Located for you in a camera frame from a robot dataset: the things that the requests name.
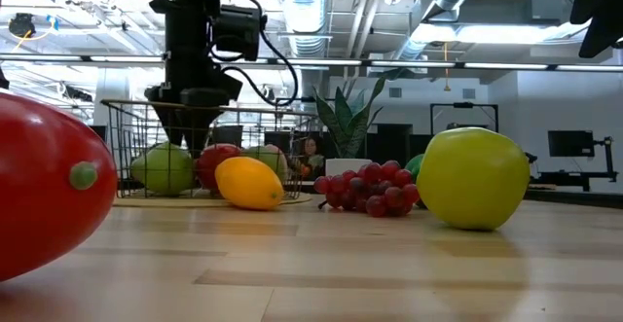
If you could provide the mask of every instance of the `black monitor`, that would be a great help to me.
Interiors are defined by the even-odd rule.
[[[550,157],[594,157],[593,131],[547,131]]]

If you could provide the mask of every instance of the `light wood surface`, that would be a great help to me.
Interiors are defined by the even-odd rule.
[[[114,208],[80,248],[0,283],[0,321],[623,321],[621,211],[525,201],[467,233],[316,204]]]

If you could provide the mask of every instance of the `person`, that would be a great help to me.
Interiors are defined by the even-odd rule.
[[[297,159],[296,164],[303,180],[313,181],[324,174],[324,156],[318,153],[319,139],[309,136],[303,146],[304,154]]]

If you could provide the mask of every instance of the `fruit basket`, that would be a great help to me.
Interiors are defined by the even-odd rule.
[[[282,108],[101,103],[108,107],[107,143],[117,165],[118,197],[219,198],[215,167],[242,156],[271,167],[284,199],[298,198],[302,173],[293,161],[319,127],[315,114]]]

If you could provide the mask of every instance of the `exposed ceiling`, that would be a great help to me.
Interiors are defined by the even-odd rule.
[[[24,53],[24,54],[160,54],[164,48],[165,22],[164,16],[155,14],[149,7],[151,0],[2,0],[0,8],[0,53]],[[266,32],[271,41],[286,56],[292,56],[290,39],[295,34],[288,30],[287,19],[283,13],[282,0],[259,0],[269,16]],[[329,57],[345,57],[350,36],[350,28],[355,22],[357,4],[368,2],[364,12],[364,18],[368,14],[374,14],[365,44],[362,47],[362,56],[391,55],[401,44],[412,35],[416,24],[412,19],[412,11],[417,0],[400,0],[400,2],[388,5],[380,2],[376,12],[371,10],[372,0],[328,0],[328,24],[324,30],[316,36],[328,40],[326,55]],[[565,16],[570,9],[571,0],[556,0],[554,6],[538,0],[507,0],[508,5],[519,2],[529,2],[532,5],[532,13],[548,12],[556,13],[560,24],[547,24],[550,30],[556,30],[554,41],[547,44],[534,44],[525,41],[527,32],[515,29],[515,35],[504,35],[503,41],[495,40],[492,36],[484,36],[482,31],[475,30],[473,25],[483,25],[502,19],[498,15],[500,10],[488,10],[483,8],[483,2],[489,5],[495,4],[494,0],[467,0],[461,6],[461,14],[458,22],[451,25],[453,34],[459,34],[459,30],[465,26],[472,26],[472,33],[484,36],[478,38],[473,34],[471,37],[453,38],[444,43],[429,43],[423,50],[424,58],[429,60],[469,60],[477,62],[506,61],[506,62],[535,62],[535,63],[575,63],[580,62],[577,57],[579,50],[578,42],[583,37],[582,27],[567,29],[568,24]],[[245,0],[222,0],[224,4],[236,4],[252,7]],[[36,33],[33,39],[20,42],[20,38],[11,34],[8,24],[16,13],[28,13],[34,16],[33,23]],[[57,28],[51,25],[50,19],[57,19]],[[440,28],[433,28],[431,39],[440,36]],[[259,56],[274,56],[265,44],[261,45]],[[608,54],[593,60],[583,59],[581,62],[600,62]],[[23,63],[5,63],[3,68],[10,80],[18,82],[24,90],[36,90],[36,87],[54,89],[59,81],[71,82],[73,85],[85,89],[94,90],[96,83],[96,71],[87,67],[66,67],[62,70],[40,70],[38,66]],[[162,69],[146,68],[139,70],[146,78],[145,86],[150,85],[148,79],[160,78]],[[288,85],[288,79],[278,76],[278,82],[270,82],[271,76],[256,73],[258,84]],[[431,78],[446,75],[443,69],[429,69],[420,76]],[[483,70],[456,70],[452,71],[453,77],[480,78],[483,82],[490,81],[499,75],[498,71]]]

